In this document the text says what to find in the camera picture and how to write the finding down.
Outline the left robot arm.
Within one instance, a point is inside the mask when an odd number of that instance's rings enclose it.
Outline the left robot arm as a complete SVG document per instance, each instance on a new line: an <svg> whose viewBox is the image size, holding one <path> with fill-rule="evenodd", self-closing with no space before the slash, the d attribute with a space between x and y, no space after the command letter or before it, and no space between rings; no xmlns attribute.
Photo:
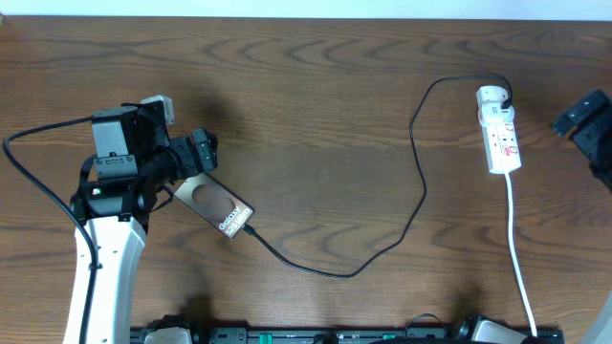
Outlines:
<svg viewBox="0 0 612 344"><path fill-rule="evenodd" d="M94 113L94 156L81 166L76 217L76 277L67 343L126 343L138 263L157 195L171 183L214 170L217 138L204 129L171 138L168 97Z"/></svg>

